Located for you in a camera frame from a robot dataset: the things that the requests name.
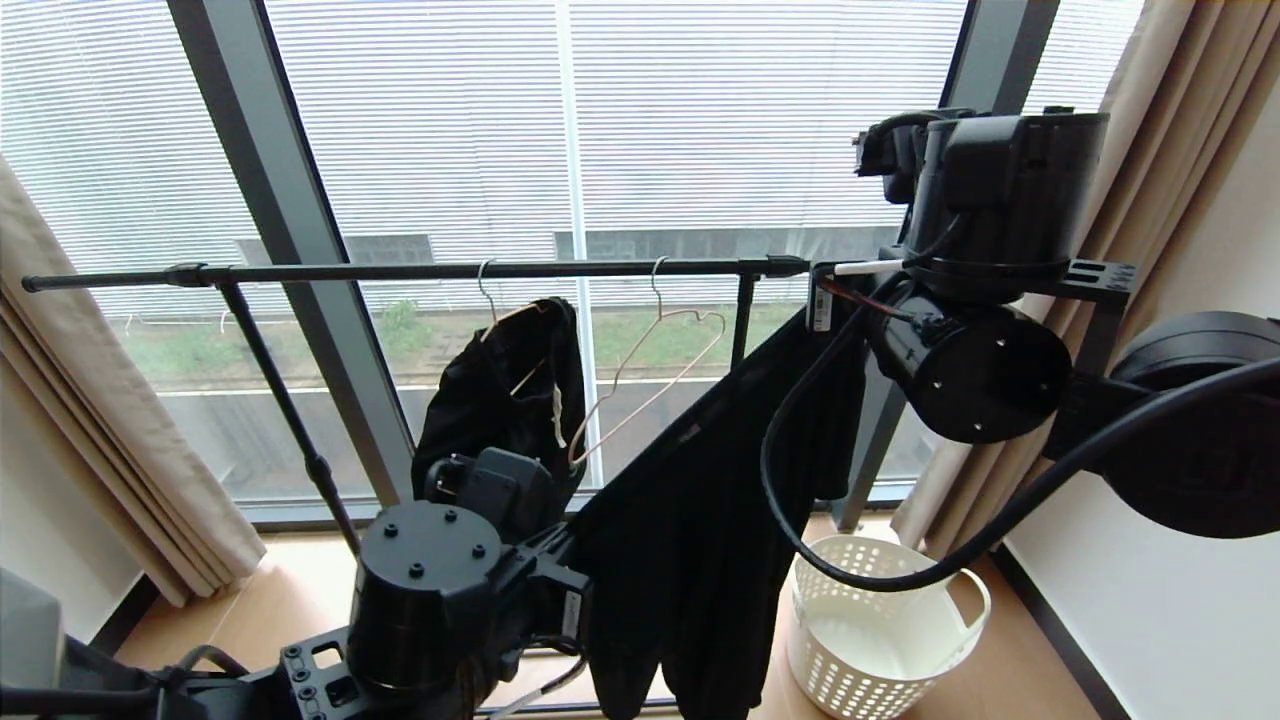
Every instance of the beige curtain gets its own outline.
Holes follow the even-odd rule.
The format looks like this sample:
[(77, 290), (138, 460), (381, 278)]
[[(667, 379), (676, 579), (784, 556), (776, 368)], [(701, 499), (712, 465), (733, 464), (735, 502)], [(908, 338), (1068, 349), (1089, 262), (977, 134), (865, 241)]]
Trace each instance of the beige curtain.
[(72, 273), (0, 158), (5, 423), (58, 448), (76, 482), (174, 605), (253, 571), (265, 548), (191, 450), (86, 291), (29, 295), (27, 274)]
[[(1111, 123), (1078, 251), (1140, 270), (1117, 348), (1151, 322), (1162, 273), (1280, 76), (1277, 27), (1277, 3), (1148, 0), (1138, 19), (1103, 100)], [(1079, 348), (1089, 305), (1028, 297), (1023, 309)], [(938, 557), (972, 537), (1047, 466), (1038, 454), (1048, 428), (972, 448), (945, 443), (893, 516), (902, 543)]]

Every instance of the laundry basket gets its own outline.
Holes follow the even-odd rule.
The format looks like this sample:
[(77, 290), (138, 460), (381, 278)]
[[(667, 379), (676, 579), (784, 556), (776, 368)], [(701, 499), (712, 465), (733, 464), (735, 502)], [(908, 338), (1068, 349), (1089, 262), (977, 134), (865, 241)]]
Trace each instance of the laundry basket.
[[(813, 550), (844, 570), (878, 578), (933, 565), (919, 552), (856, 536), (823, 538)], [(906, 712), (969, 656), (991, 615), (987, 585), (969, 570), (961, 573), (982, 593), (982, 615), (972, 625), (960, 616), (947, 583), (904, 593), (867, 592), (796, 557), (787, 659), (800, 688), (835, 717), (888, 720)]]

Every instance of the window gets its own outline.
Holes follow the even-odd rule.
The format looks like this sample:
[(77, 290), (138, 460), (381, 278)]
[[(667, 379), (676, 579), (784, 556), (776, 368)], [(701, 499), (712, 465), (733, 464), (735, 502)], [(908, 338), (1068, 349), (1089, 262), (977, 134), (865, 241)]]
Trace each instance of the window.
[[(206, 105), (179, 40), (189, 44), (193, 33), (207, 35), (224, 58), (234, 47), (237, 77), (287, 83), (280, 96), (296, 100), (306, 136), (297, 156), (280, 152), (302, 160), (289, 182), (320, 179), (312, 184), (323, 186), (320, 205), (328, 204), (310, 217), (323, 215), (310, 229), (328, 228), (325, 242), (340, 236), (352, 261), (372, 264), (873, 256), (895, 240), (902, 208), (883, 201), (878, 179), (852, 174), (851, 138), (891, 114), (936, 106), (960, 65), (1005, 77), (988, 72), (1001, 56), (1007, 67), (1039, 54), (1025, 45), (1014, 51), (1012, 40), (1004, 49), (970, 45), (951, 68), (964, 0), (210, 0), (201, 8), (209, 28), (182, 13), (170, 18), (159, 0), (0, 0), (0, 147), (82, 272), (270, 261), (257, 231), (262, 188), (237, 183), (246, 182), (244, 154), (256, 150), (229, 142), (224, 152), (207, 111), (220, 117), (220, 105)], [(1018, 0), (974, 8), (974, 23), (1021, 12)], [(1029, 110), (1096, 109), (1139, 8), (1137, 0), (1062, 0), (1034, 82), (998, 95), (1025, 97)], [(252, 59), (255, 49), (265, 49), (261, 60)], [(216, 55), (195, 53), (195, 73), (233, 74)], [(1027, 82), (1028, 73), (1014, 76)], [(248, 94), (238, 92), (243, 105)], [(293, 128), (292, 108), (282, 104), (279, 113), (269, 119), (287, 115)], [(262, 118), (243, 119), (269, 124)], [(225, 122), (218, 122), (224, 138)], [(276, 192), (278, 182), (289, 184), (274, 179), (266, 191)], [(268, 233), (273, 251), (278, 242), (285, 250), (306, 242), (276, 234)], [(604, 389), (654, 307), (646, 278), (485, 287), (499, 310), (547, 295), (577, 305), (586, 374), (600, 386), (593, 392)], [(732, 333), (733, 278), (662, 278), (659, 287), (668, 306), (724, 313)], [(795, 313), (805, 290), (799, 278), (759, 283), (749, 346)], [(246, 292), (303, 419), (353, 496), (369, 493), (369, 478), (383, 484), (366, 441), (351, 438), (375, 437), (379, 452), (407, 457), (440, 370), (490, 322), (475, 281), (361, 283), (358, 293), (328, 297), (310, 316), (306, 304), (296, 315), (276, 286)], [(96, 296), (237, 498), (314, 495), (218, 293), (116, 288)], [(339, 316), (349, 327), (371, 320), (376, 338), (361, 331), (338, 342)], [(623, 374), (602, 427), (630, 414), (710, 334), (696, 323), (663, 328)], [(317, 361), (311, 347), (324, 341), (340, 347)], [(371, 365), (343, 352), (356, 346)], [(335, 402), (325, 387), (334, 364), (367, 378), (383, 373), (378, 357), (390, 368), (396, 397), (383, 387), (385, 405), (366, 402), (372, 391), (353, 380), (335, 391)], [(591, 483), (625, 466), (727, 366), (726, 337), (605, 446)], [(376, 413), (366, 413), (394, 415), (397, 398), (412, 437), (390, 437), (403, 434), (398, 418), (396, 432), (375, 429), (369, 415)], [(883, 474), (913, 477), (931, 442), (908, 413)]]
[[(0, 27), (0, 152), (78, 272), (246, 261), (257, 231), (164, 3), (4, 0)], [(284, 293), (244, 292), (340, 489), (371, 495)], [(218, 292), (95, 297), (232, 497), (317, 497)]]

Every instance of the black baseboard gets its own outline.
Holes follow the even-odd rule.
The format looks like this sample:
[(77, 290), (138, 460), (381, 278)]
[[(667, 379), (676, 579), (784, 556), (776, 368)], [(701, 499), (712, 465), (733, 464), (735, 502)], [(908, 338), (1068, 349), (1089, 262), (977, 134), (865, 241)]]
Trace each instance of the black baseboard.
[(156, 584), (143, 574), (138, 582), (133, 583), (120, 605), (115, 606), (115, 611), (106, 619), (88, 646), (104, 655), (114, 656), (159, 597), (160, 591)]
[(1098, 717), (1102, 720), (1130, 720), (1129, 714), (1120, 705), (1120, 700), (1111, 692), (1111, 687), (1107, 685), (1098, 669), (1093, 666), (1093, 662), (1089, 661), (1084, 651), (1080, 650), (1080, 646), (1076, 644), (1075, 638), (1071, 637), (1066, 625), (1062, 624), (1062, 619), (1050, 607), (1048, 601), (1044, 600), (1039, 588), (1027, 575), (1027, 570), (1018, 562), (1014, 553), (1009, 552), (1007, 547), (1000, 546), (992, 551), (991, 559), (1005, 577), (1005, 580), (1009, 582), (1009, 587), (1018, 594), (1018, 600), (1021, 600), (1023, 605), (1032, 614), (1036, 624), (1039, 625), (1041, 632), (1048, 638), (1050, 644), (1053, 646), (1059, 657), (1062, 659), (1062, 664), (1066, 665), (1068, 671), (1075, 678), (1075, 683), (1084, 691), (1084, 696), (1089, 698), (1089, 703), (1093, 705), (1093, 710), (1098, 714)]

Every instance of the white label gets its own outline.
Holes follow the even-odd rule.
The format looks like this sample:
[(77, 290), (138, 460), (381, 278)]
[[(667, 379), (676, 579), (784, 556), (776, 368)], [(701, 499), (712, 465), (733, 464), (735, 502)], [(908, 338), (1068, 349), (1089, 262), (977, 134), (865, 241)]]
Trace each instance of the white label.
[(561, 620), (561, 634), (577, 639), (577, 619), (582, 614), (582, 596), (568, 591), (564, 593), (564, 618)]
[(813, 332), (824, 333), (831, 331), (831, 293), (820, 287), (813, 288)]

